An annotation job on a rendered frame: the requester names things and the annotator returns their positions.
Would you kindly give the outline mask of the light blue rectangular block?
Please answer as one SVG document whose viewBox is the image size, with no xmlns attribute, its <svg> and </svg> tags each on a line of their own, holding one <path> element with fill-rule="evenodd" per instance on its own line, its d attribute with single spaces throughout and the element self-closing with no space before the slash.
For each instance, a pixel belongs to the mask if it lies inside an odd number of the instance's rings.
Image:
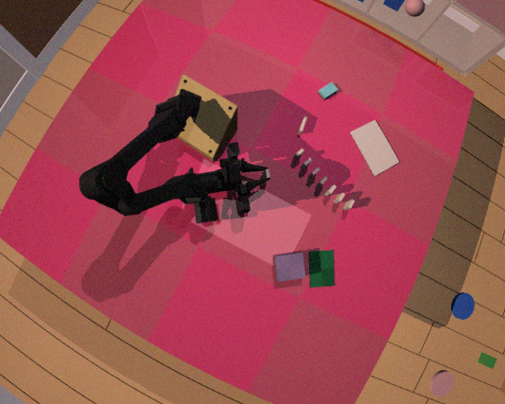
<svg viewBox="0 0 505 404">
<path fill-rule="evenodd" d="M 331 81 L 329 84 L 324 85 L 322 89 L 318 90 L 318 93 L 323 98 L 323 100 L 325 100 L 328 97 L 334 95 L 337 91 L 338 91 L 337 87 Z"/>
</svg>

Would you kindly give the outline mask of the green rectangular block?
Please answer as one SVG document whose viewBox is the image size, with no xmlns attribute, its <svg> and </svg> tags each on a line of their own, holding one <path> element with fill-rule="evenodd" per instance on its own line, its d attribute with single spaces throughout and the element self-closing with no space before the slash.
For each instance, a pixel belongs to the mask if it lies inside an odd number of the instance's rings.
<svg viewBox="0 0 505 404">
<path fill-rule="evenodd" d="M 333 254 L 334 250 L 308 251 L 310 288 L 335 286 Z"/>
</svg>

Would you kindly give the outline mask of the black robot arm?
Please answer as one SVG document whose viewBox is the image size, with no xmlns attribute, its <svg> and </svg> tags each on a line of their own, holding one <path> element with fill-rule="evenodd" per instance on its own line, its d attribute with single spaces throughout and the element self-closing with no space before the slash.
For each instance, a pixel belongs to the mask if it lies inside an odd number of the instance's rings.
<svg viewBox="0 0 505 404">
<path fill-rule="evenodd" d="M 111 207 L 124 216 L 139 215 L 160 203 L 180 199 L 184 204 L 194 203 L 196 223 L 218 220 L 211 172 L 194 173 L 193 168 L 174 176 L 165 184 L 136 194 L 129 181 L 128 172 L 156 144 L 173 140 L 184 132 L 186 119 L 197 117 L 200 96 L 181 89 L 180 94 L 156 105 L 155 114 L 148 127 L 132 139 L 113 158 L 84 172 L 79 178 L 79 190 L 84 197 Z M 235 189 L 242 183 L 240 166 L 233 158 L 219 160 L 221 169 L 217 187 Z"/>
</svg>

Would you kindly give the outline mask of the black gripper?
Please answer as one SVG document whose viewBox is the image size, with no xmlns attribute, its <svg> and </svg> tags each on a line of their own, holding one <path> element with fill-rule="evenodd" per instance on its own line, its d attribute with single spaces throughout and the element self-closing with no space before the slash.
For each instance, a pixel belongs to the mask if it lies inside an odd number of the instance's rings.
<svg viewBox="0 0 505 404">
<path fill-rule="evenodd" d="M 239 153 L 240 153 L 240 151 L 239 151 L 238 142 L 229 143 L 229 145 L 227 147 L 228 158 L 234 159 L 234 165 L 239 165 L 240 171 L 242 173 L 243 172 L 262 171 L 262 170 L 268 169 L 268 167 L 261 167 L 261 166 L 249 164 L 244 160 L 244 158 L 242 158 L 240 160 L 237 159 L 237 155 Z M 219 175 L 216 175 L 216 171 L 211 171 L 211 176 L 212 176 L 212 181 L 213 181 L 214 193 L 233 190 L 233 189 L 223 189 L 221 187 L 217 187 L 217 183 L 220 183 L 220 177 L 219 177 Z M 251 211 L 249 199 L 246 196 L 249 196 L 251 193 L 251 190 L 254 189 L 256 186 L 268 181 L 269 179 L 270 178 L 264 178 L 264 179 L 260 179 L 260 180 L 253 181 L 253 182 L 246 182 L 246 184 L 241 183 L 241 184 L 236 185 L 235 189 L 237 191 L 238 198 L 236 198 L 235 202 L 236 202 L 237 212 L 239 214 L 248 213 L 249 211 Z"/>
</svg>

